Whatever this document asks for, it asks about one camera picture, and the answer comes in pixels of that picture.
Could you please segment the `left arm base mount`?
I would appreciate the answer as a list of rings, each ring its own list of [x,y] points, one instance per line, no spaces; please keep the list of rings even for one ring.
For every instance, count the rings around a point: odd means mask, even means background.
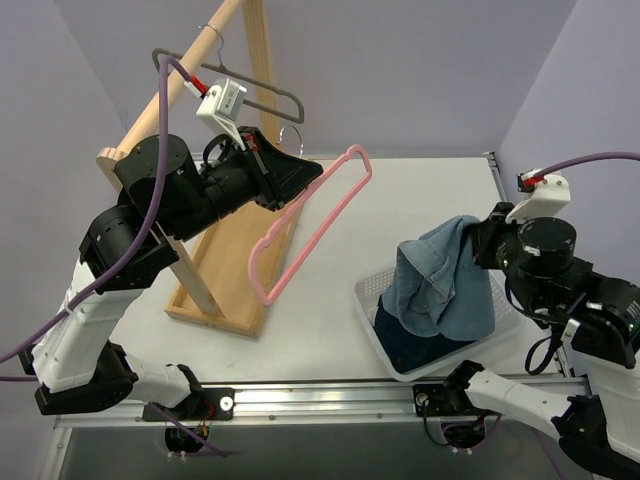
[[[172,456],[220,456],[229,451],[212,444],[212,423],[234,418],[235,390],[231,387],[204,387],[174,408],[156,403],[144,406],[144,422],[164,422],[163,442]]]

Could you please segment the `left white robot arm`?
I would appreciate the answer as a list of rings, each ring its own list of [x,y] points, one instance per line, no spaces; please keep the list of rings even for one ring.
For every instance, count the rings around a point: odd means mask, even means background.
[[[111,341],[129,306],[174,265],[186,241],[247,203],[277,211],[322,175],[312,161],[280,152],[254,127],[221,134],[215,164],[197,166],[187,143],[167,134],[141,140],[120,160],[117,203],[90,224],[56,325],[20,354],[38,381],[44,415],[95,413],[123,400],[152,403],[179,419],[206,397],[183,364],[148,366]]]

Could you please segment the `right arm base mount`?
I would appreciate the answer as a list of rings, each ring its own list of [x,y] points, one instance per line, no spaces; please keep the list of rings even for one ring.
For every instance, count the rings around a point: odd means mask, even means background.
[[[502,415],[474,407],[463,392],[444,384],[419,383],[412,386],[415,415],[422,421],[429,441],[452,453],[472,455],[497,432]],[[431,431],[429,419],[452,418],[440,425],[440,439]]]

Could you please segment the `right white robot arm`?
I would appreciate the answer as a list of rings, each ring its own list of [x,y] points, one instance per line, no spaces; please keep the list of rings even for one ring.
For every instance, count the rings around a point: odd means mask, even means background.
[[[499,270],[509,303],[540,328],[549,346],[569,344],[586,368],[588,395],[546,393],[466,360],[444,381],[455,412],[505,414],[555,440],[583,469],[609,479],[639,476],[639,288],[594,271],[575,256],[577,233],[566,221],[509,219],[500,202],[467,226],[475,265]]]

